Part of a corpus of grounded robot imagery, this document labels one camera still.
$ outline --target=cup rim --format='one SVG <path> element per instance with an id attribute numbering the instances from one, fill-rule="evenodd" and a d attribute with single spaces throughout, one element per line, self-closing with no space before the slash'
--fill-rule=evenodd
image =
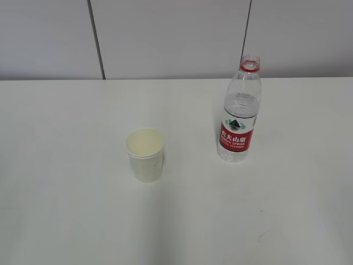
<path id="1" fill-rule="evenodd" d="M 129 136 L 130 136 L 131 134 L 133 134 L 135 131 L 139 131 L 139 130 L 143 130 L 143 129 L 151 129 L 151 130 L 154 130 L 154 131 L 158 132 L 159 134 L 161 134 L 162 137 L 163 137 L 163 145 L 162 145 L 161 149 L 158 150 L 156 153 L 153 153 L 153 154 L 151 154 L 151 155 L 149 155 L 149 156 L 137 156 L 137 155 L 134 155 L 134 154 L 131 153 L 131 152 L 129 151 L 129 149 L 127 148 L 127 139 L 129 138 Z M 135 130 L 133 130 L 132 132 L 129 133 L 129 135 L 127 136 L 127 138 L 126 138 L 126 140 L 125 140 L 125 149 L 126 149 L 126 151 L 127 151 L 127 154 L 128 154 L 130 157 L 137 158 L 137 159 L 149 159 L 149 158 L 152 158 L 152 157 L 154 157 L 154 156 L 157 156 L 159 153 L 161 153 L 161 152 L 164 150 L 164 145 L 165 145 L 164 135 L 163 135 L 160 131 L 158 131 L 156 128 L 152 128 L 152 127 L 142 127 L 142 128 L 135 129 Z"/>

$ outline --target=white table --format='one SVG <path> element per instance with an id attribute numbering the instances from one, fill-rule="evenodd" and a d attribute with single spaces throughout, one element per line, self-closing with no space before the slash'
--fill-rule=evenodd
<path id="1" fill-rule="evenodd" d="M 221 160 L 228 79 L 0 82 L 1 265 L 352 264 L 353 78 L 263 79 Z M 125 139 L 165 134 L 161 179 Z"/>

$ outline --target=white paper cup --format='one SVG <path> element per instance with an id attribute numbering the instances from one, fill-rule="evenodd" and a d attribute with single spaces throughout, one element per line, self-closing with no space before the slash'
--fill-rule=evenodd
<path id="1" fill-rule="evenodd" d="M 136 178 L 153 182 L 162 172 L 164 137 L 153 128 L 140 128 L 126 139 L 126 149 Z"/>

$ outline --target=bottle opening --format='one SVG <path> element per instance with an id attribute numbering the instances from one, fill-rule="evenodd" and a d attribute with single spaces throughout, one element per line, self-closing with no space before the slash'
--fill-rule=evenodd
<path id="1" fill-rule="evenodd" d="M 258 72 L 260 70 L 260 58 L 251 55 L 243 56 L 240 69 L 248 73 Z"/>

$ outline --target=water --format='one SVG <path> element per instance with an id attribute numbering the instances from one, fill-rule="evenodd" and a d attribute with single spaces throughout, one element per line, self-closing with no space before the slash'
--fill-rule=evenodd
<path id="1" fill-rule="evenodd" d="M 259 112 L 260 104 L 258 100 L 245 93 L 232 93 L 226 97 L 224 108 L 231 115 L 239 118 L 251 118 Z M 243 152 L 232 152 L 225 149 L 220 142 L 217 144 L 218 154 L 228 162 L 243 161 L 249 149 Z"/>

